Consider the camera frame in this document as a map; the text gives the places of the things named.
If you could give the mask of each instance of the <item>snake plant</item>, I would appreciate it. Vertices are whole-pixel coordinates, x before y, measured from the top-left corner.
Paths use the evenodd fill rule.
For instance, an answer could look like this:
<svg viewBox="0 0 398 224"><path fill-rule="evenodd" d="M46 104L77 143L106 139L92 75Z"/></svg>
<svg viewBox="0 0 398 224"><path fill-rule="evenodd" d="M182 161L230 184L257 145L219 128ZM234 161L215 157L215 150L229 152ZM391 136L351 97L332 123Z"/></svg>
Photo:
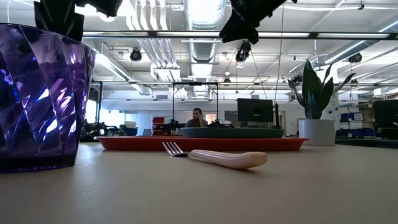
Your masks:
<svg viewBox="0 0 398 224"><path fill-rule="evenodd" d="M355 75L355 73L348 75L344 82L335 88L333 77L326 82L332 65L333 64L329 66L325 77L321 82L317 73L313 70L310 61L307 60L305 62L302 96L299 95L294 82L288 80L289 87L294 91L298 103L304 107L307 119L320 119L322 111L328 106L331 96L339 91Z"/></svg>

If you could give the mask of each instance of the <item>fork handle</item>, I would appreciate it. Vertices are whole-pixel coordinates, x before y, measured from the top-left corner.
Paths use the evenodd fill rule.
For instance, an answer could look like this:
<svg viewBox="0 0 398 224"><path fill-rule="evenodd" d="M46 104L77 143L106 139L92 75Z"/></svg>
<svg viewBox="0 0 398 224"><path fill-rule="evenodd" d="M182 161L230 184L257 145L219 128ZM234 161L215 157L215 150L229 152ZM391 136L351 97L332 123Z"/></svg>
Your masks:
<svg viewBox="0 0 398 224"><path fill-rule="evenodd" d="M263 165L268 160L268 155L264 152L245 152L240 154L215 152L207 150L193 150L191 156L199 157L206 161L233 168L248 169Z"/></svg>

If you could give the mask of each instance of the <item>red tray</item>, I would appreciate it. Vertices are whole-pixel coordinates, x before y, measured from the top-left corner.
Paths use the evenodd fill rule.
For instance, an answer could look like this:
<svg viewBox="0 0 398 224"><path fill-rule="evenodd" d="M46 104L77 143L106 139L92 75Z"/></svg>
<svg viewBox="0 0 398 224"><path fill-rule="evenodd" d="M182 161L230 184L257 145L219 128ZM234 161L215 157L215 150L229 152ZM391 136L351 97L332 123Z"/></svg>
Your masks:
<svg viewBox="0 0 398 224"><path fill-rule="evenodd" d="M108 150L163 151L162 142L175 142L183 150L298 151L307 139L194 139L175 136L96 137Z"/></svg>

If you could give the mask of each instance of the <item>fork tines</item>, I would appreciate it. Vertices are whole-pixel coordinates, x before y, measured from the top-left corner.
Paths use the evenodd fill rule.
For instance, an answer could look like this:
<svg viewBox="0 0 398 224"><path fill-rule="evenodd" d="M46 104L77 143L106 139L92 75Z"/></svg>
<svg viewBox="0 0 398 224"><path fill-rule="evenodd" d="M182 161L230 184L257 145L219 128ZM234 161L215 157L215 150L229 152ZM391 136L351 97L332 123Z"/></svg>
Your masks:
<svg viewBox="0 0 398 224"><path fill-rule="evenodd" d="M164 149L170 156L174 156L177 154L183 153L183 151L179 148L179 146L175 142L162 142Z"/></svg>

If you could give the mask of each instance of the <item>faceted glass tumbler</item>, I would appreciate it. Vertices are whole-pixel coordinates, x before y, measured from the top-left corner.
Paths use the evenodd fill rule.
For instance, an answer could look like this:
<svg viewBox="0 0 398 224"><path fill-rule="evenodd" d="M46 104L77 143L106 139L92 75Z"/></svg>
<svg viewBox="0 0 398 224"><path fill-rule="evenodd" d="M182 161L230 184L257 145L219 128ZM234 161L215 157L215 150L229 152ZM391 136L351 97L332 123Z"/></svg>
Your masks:
<svg viewBox="0 0 398 224"><path fill-rule="evenodd" d="M75 164L94 62L68 37L0 24L0 172Z"/></svg>

